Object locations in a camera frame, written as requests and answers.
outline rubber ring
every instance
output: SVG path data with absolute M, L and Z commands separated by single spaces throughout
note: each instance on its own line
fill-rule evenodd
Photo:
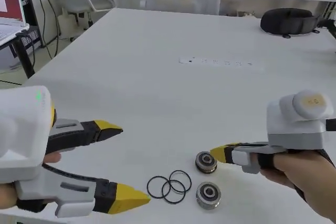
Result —
M 171 186 L 171 182 L 179 183 L 179 184 L 183 187 L 183 189 L 184 189 L 183 197 L 182 197 L 180 200 L 178 200 L 178 201 L 170 201 L 170 200 L 168 200 L 168 199 L 166 198 L 166 196 L 167 196 L 169 193 L 166 194 L 165 196 L 163 196 L 163 189 L 164 189 L 164 187 L 165 187 L 166 184 L 169 184 L 169 189 L 172 188 L 172 186 Z M 163 184 L 163 186 L 162 186 L 162 188 L 161 188 L 162 198 L 163 198 L 166 202 L 168 202 L 169 204 L 171 204 L 171 205 L 176 205 L 176 204 L 182 202 L 182 200 L 184 200 L 184 198 L 185 198 L 186 193 L 187 193 L 187 192 L 186 192 L 185 186 L 184 186 L 180 181 L 178 181 L 178 180 L 176 180 L 176 179 L 168 180 L 167 182 L 165 182 L 165 183 Z
M 152 178 L 147 182 L 147 193 L 148 193 L 152 198 L 154 198 L 154 199 L 163 199 L 164 197 L 166 197 L 166 196 L 170 193 L 172 187 L 171 187 L 171 186 L 169 187 L 168 193 L 167 193 L 166 195 L 163 195 L 163 193 L 162 193 L 162 196 L 155 196 L 155 195 L 152 195 L 151 192 L 149 191 L 149 183 L 150 183 L 153 179 L 156 179 L 156 178 L 163 178 L 163 179 L 166 181 L 166 182 L 163 184 L 162 188 L 163 188 L 163 187 L 165 186 L 165 184 L 167 184 L 167 183 L 170 185 L 169 180 L 168 180 L 166 177 L 163 177 L 163 176 L 154 176 L 154 177 L 152 177 Z
M 192 182 L 191 182 L 191 178 L 190 178 L 189 174 L 186 173 L 186 172 L 183 171 L 183 170 L 175 170 L 175 171 L 173 171 L 172 173 L 170 173 L 170 175 L 169 175 L 169 181 L 172 181 L 171 178 L 172 178 L 172 176 L 174 175 L 174 173 L 183 173 L 184 175 L 186 175 L 186 176 L 188 177 L 189 181 L 190 181 L 190 185 L 189 185 L 189 188 L 188 188 L 187 190 L 186 190 L 185 187 L 184 187 L 184 190 L 185 190 L 185 191 L 180 191 L 180 190 L 175 189 L 175 188 L 173 187 L 173 185 L 169 182 L 170 187 L 171 187 L 175 192 L 180 193 L 180 194 L 184 194 L 184 193 L 188 192 L 188 191 L 191 189 L 191 186 L 192 186 Z

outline black cable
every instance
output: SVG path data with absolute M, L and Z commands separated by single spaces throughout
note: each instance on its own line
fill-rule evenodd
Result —
M 4 81 L 4 80 L 0 80 L 0 82 L 9 83 L 9 84 L 15 84 L 15 85 L 19 85 L 19 86 L 22 85 L 22 84 L 20 84 L 20 83 L 11 82 L 11 81 Z
M 46 30 L 46 11 L 45 11 L 45 9 L 44 9 L 44 7 L 43 7 L 43 2 L 42 2 L 42 0 L 39 0 L 40 1 L 40 4 L 41 4 L 41 8 L 42 8 L 42 12 L 43 12 L 43 32 L 42 32 L 42 42 L 43 42 L 43 44 L 46 46 L 46 48 L 47 48 L 47 51 L 48 51 L 48 54 L 49 54 L 49 57 L 50 57 L 50 59 L 52 60 L 52 56 L 51 56 L 51 54 L 50 54 L 50 51 L 49 51 L 49 48 L 48 48 L 48 46 L 46 45 L 46 41 L 44 40 L 44 34 L 45 34 L 45 30 Z
M 57 53 L 58 53 L 58 47 L 59 47 L 59 24 L 58 24 L 58 18 L 57 18 L 57 14 L 55 12 L 55 9 L 53 7 L 53 4 L 51 3 L 50 0 L 47 0 L 53 13 L 54 13 L 54 16 L 55 16 L 55 22 L 56 22 L 56 31 L 57 31 L 57 37 L 56 37 L 56 50 L 55 50 L 55 54 L 54 54 L 54 57 L 57 56 Z

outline green indicator light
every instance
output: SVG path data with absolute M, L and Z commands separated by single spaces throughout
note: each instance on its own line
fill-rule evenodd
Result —
M 36 94 L 36 100 L 41 100 L 42 98 L 42 95 L 41 95 L 41 91 L 38 91 L 37 94 Z

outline computer monitor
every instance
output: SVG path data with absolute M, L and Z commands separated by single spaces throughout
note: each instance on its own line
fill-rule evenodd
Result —
M 21 0 L 0 0 L 0 23 L 26 26 Z

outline ball bearing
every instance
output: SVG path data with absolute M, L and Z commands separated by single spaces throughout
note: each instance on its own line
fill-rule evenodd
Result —
M 222 194 L 218 186 L 211 182 L 201 183 L 196 191 L 196 201 L 205 210 L 212 210 L 221 203 Z
M 216 171 L 217 160 L 210 152 L 200 152 L 196 156 L 195 165 L 200 172 L 210 174 Z

